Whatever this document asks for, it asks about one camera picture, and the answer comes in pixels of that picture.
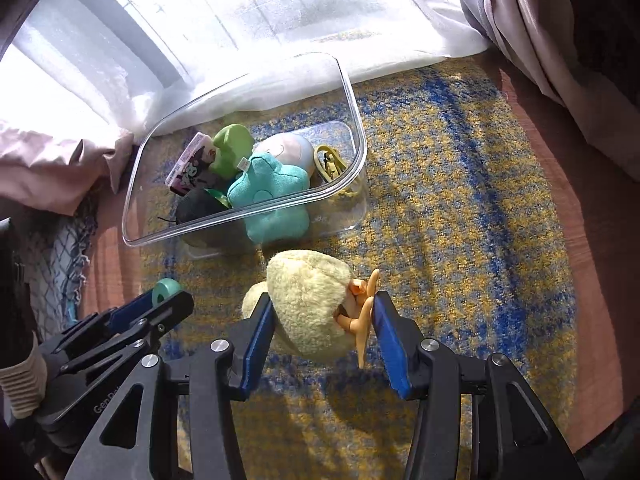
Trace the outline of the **small teal tape roll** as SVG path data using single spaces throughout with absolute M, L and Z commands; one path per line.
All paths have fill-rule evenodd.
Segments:
M 165 300 L 178 294 L 182 286 L 173 278 L 161 278 L 152 288 L 152 305 L 158 307 Z

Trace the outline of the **cream plush duck toy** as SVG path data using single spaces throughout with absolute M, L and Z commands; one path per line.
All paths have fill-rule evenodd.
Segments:
M 333 363 L 355 351 L 363 370 L 379 277 L 374 269 L 358 278 L 346 262 L 323 252 L 285 250 L 269 260 L 266 278 L 245 293 L 242 315 L 248 318 L 266 294 L 277 315 L 279 352 Z

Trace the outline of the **teal star plush toy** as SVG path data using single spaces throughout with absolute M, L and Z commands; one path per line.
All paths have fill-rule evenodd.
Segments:
M 307 171 L 295 165 L 283 165 L 268 153 L 247 159 L 242 174 L 230 185 L 228 200 L 233 208 L 255 205 L 309 188 Z M 255 244 L 302 237 L 310 226 L 304 205 L 279 207 L 244 219 L 246 235 Z

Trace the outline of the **beige ribbed sleeve cuff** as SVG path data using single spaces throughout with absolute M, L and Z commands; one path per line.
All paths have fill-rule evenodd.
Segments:
M 2 368 L 1 390 L 9 400 L 16 419 L 30 416 L 46 396 L 48 369 L 39 348 L 36 334 L 32 334 L 32 350 L 21 363 Z

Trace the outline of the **blue checked fringed cloth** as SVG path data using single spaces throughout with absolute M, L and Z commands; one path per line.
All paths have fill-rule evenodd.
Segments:
M 70 217 L 32 208 L 23 208 L 18 214 L 18 253 L 43 340 L 78 322 L 88 251 L 98 226 L 97 209 L 96 196 L 89 194 Z

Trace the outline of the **black round plush toy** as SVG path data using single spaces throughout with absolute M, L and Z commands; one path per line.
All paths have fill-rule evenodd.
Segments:
M 194 188 L 178 200 L 175 220 L 177 224 L 181 224 L 228 211 L 229 207 L 217 190 Z M 238 249 L 245 243 L 246 233 L 241 222 L 232 221 L 188 233 L 182 239 L 192 247 L 228 250 Z

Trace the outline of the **pink curtain left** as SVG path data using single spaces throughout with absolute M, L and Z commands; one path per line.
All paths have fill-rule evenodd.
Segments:
M 133 147 L 134 135 L 126 130 L 116 139 L 94 143 L 3 126 L 1 196 L 71 216 L 97 180 L 119 191 Z

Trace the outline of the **green plush toy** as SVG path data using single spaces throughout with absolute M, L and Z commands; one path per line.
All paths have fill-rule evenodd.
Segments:
M 209 171 L 224 180 L 236 175 L 238 163 L 252 154 L 254 139 L 245 126 L 231 124 L 219 130 L 213 137 L 215 159 L 209 164 Z

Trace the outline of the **clear plastic storage box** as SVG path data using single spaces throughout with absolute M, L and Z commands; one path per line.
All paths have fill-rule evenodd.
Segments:
M 341 233 L 366 215 L 367 142 L 342 64 L 280 58 L 204 93 L 142 142 L 122 212 L 131 247 L 197 257 Z

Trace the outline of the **yellow blue woven rug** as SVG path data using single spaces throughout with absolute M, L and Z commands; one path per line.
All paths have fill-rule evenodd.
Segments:
M 550 186 L 509 105 L 472 58 L 357 84 L 369 206 L 311 248 L 347 261 L 454 351 L 506 354 L 555 423 L 570 423 L 576 298 Z M 252 479 L 398 479 L 416 404 L 378 346 L 319 365 L 272 349 L 233 418 Z

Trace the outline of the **pastel egg plush toy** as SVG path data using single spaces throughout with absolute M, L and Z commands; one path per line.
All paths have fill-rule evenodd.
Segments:
M 254 145 L 253 154 L 269 154 L 282 165 L 302 168 L 311 177 L 316 171 L 314 147 L 297 133 L 277 133 Z

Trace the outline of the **yellow plastic scissors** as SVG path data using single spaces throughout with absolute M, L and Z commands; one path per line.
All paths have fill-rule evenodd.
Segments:
M 320 144 L 314 148 L 312 160 L 314 161 L 314 175 L 310 178 L 310 184 L 315 188 L 331 184 L 348 169 L 347 162 L 344 161 L 340 152 L 326 144 Z M 356 178 L 349 186 L 336 191 L 335 194 L 340 197 L 354 198 L 360 192 L 361 182 L 359 178 Z

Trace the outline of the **white sheer curtain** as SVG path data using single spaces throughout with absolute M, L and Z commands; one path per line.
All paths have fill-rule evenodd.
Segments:
M 1 53 L 1 123 L 102 141 L 288 54 L 358 80 L 487 46 L 460 0 L 36 0 Z

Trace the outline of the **grey pink curtain right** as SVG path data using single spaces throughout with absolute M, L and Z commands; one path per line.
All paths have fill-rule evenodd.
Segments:
M 639 0 L 460 0 L 465 17 L 572 115 L 586 141 L 639 175 Z

